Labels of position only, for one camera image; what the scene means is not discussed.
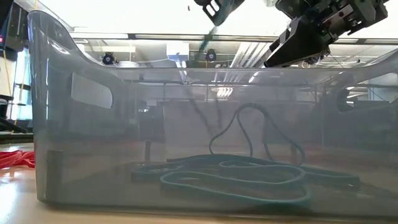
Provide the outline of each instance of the clear plastic container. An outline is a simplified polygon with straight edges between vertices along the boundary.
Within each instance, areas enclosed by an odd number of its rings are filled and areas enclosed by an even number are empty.
[[[350,69],[105,67],[39,11],[29,39],[40,201],[397,217],[396,51]]]

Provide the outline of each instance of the black cable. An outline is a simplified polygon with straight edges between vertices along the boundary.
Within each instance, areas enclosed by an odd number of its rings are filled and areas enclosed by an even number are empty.
[[[246,132],[245,128],[243,127],[243,124],[242,124],[242,121],[241,121],[241,118],[240,118],[240,113],[242,112],[242,110],[244,110],[244,109],[246,109],[246,108],[253,108],[253,109],[256,109],[256,110],[260,111],[260,112],[262,113],[262,115],[264,116],[264,119],[268,119],[268,120],[270,121],[271,125],[279,132],[279,134],[280,134],[287,142],[289,142],[294,148],[296,148],[296,150],[298,150],[298,152],[301,154],[301,161],[300,161],[300,164],[299,164],[299,165],[301,165],[301,164],[303,164],[303,163],[305,162],[305,152],[304,152],[304,149],[303,149],[300,145],[298,145],[296,142],[294,142],[293,140],[291,140],[290,138],[288,138],[288,137],[278,128],[278,126],[275,124],[274,120],[272,120],[272,118],[270,117],[268,111],[267,111],[265,108],[263,108],[262,106],[260,106],[260,105],[258,105],[258,104],[255,104],[255,103],[246,103],[246,104],[241,105],[241,106],[234,112],[234,115],[233,115],[231,121],[230,121],[230,122],[228,123],[228,125],[224,128],[224,130],[222,130],[220,133],[218,133],[218,134],[216,134],[214,137],[212,137],[212,139],[211,139],[210,142],[209,142],[209,151],[210,151],[211,154],[214,154],[213,150],[211,149],[211,145],[213,144],[213,142],[214,142],[217,138],[219,138],[220,136],[222,136],[223,134],[225,134],[225,132],[227,132],[227,130],[231,127],[231,125],[232,125],[232,123],[233,123],[233,121],[235,120],[235,117],[236,117],[236,119],[238,120],[239,127],[241,128],[242,133],[244,134],[244,137],[246,138],[246,141],[248,142],[249,150],[250,150],[250,157],[253,156],[253,145],[252,145],[252,142],[251,142],[251,140],[250,140],[250,138],[249,138],[248,133]],[[269,151],[268,144],[267,144],[267,141],[266,141],[265,138],[263,138],[263,142],[262,142],[262,143],[263,143],[263,145],[264,145],[264,149],[265,149],[265,151],[266,151],[266,154],[267,154],[268,158],[269,158],[271,161],[275,161],[274,158],[273,158],[272,155],[271,155],[271,152]]]

